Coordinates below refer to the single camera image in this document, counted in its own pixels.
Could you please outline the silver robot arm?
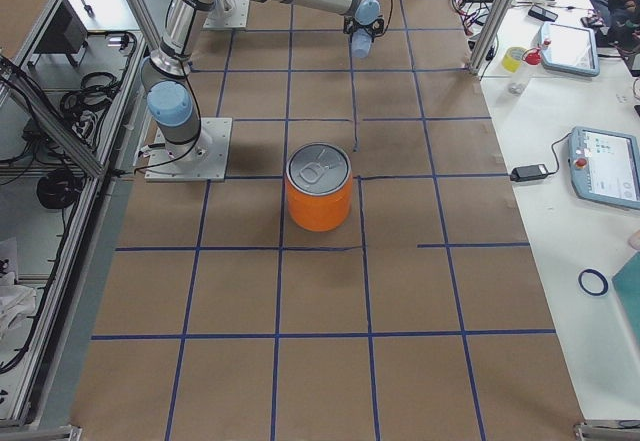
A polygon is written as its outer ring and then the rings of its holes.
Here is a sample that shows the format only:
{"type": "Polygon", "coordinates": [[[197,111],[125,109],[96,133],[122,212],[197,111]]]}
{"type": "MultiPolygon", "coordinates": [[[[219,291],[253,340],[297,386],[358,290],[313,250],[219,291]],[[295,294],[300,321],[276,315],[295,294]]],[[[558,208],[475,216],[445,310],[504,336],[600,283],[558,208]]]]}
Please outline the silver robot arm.
{"type": "Polygon", "coordinates": [[[147,106],[170,149],[180,154],[207,145],[204,123],[189,86],[188,63],[204,29],[246,25],[249,2],[278,2],[340,15],[351,54],[366,57],[385,33],[379,0],[172,0],[164,33],[141,67],[147,106]]]}

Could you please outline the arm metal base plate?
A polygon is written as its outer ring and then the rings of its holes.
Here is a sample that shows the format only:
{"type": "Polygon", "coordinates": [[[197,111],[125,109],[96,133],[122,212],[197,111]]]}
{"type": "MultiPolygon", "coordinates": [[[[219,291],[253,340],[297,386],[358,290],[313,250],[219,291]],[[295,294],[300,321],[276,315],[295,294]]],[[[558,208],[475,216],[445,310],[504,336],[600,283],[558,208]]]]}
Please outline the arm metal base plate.
{"type": "Polygon", "coordinates": [[[244,30],[249,14],[249,0],[215,0],[207,15],[205,30],[244,30]]]}
{"type": "Polygon", "coordinates": [[[144,177],[149,182],[223,182],[232,134],[231,118],[204,117],[196,146],[166,143],[160,129],[154,142],[163,147],[150,152],[149,167],[144,177]]]}

